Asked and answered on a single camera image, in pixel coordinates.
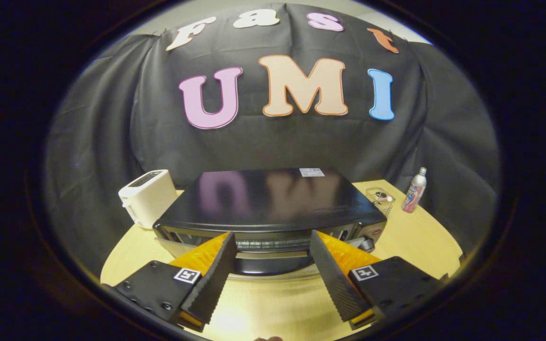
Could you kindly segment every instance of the toaster oven control knob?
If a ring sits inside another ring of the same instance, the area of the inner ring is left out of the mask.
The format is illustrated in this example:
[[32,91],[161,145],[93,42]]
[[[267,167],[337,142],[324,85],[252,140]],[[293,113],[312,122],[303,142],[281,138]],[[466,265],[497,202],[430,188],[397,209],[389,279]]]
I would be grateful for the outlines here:
[[370,253],[374,250],[374,241],[370,238],[366,238],[366,240],[359,244],[357,248]]

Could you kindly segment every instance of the black cloth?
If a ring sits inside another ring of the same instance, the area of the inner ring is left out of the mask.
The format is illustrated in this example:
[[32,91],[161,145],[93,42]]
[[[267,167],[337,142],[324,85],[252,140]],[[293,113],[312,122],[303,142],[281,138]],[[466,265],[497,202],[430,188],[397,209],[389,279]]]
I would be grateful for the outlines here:
[[[238,15],[272,8],[279,24],[234,28]],[[311,12],[331,14],[342,32],[308,24]],[[54,229],[69,251],[100,274],[132,220],[117,195],[141,173],[169,169],[176,188],[202,172],[332,166],[350,181],[387,179],[407,190],[428,168],[421,205],[471,251],[486,233],[500,186],[498,147],[490,117],[469,80],[437,48],[409,43],[360,19],[294,4],[243,6],[214,14],[193,41],[165,51],[185,22],[160,36],[127,36],[107,48],[70,87],[52,123],[45,156],[45,200]],[[393,54],[367,28],[392,37]],[[262,113],[269,100],[262,56],[290,56],[308,75],[320,58],[345,63],[339,117],[297,110]],[[183,80],[204,75],[203,106],[221,106],[216,71],[241,67],[239,111],[210,130],[187,121]],[[395,118],[369,115],[373,80],[368,69],[393,76]]]

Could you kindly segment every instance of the white toaster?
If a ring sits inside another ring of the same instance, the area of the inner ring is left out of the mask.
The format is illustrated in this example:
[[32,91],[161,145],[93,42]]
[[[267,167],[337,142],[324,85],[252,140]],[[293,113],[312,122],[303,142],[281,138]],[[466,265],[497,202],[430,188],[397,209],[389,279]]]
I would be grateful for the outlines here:
[[176,188],[167,169],[152,170],[120,189],[119,198],[136,225],[152,229],[176,200]]

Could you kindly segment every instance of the letter m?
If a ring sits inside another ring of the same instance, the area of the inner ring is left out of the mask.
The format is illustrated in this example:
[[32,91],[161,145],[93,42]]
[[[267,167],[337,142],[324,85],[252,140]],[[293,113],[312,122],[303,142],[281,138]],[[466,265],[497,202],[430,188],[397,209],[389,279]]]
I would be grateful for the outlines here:
[[344,115],[349,109],[343,101],[342,61],[321,58],[307,77],[294,60],[288,56],[264,56],[258,64],[269,73],[269,104],[263,108],[267,116],[292,114],[293,106],[288,103],[286,89],[299,109],[309,111],[319,91],[319,103],[315,111],[322,115]]

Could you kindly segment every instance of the pink letter u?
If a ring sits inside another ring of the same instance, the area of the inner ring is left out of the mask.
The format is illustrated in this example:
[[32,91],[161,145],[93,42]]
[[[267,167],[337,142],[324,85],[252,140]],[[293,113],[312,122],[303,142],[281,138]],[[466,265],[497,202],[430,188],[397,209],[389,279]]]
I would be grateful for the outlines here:
[[206,76],[195,76],[183,80],[178,86],[184,94],[184,112],[191,125],[200,129],[214,129],[228,125],[237,116],[239,108],[237,99],[237,77],[242,73],[241,67],[229,67],[214,74],[220,81],[220,93],[223,99],[222,108],[214,114],[203,108],[201,86]]

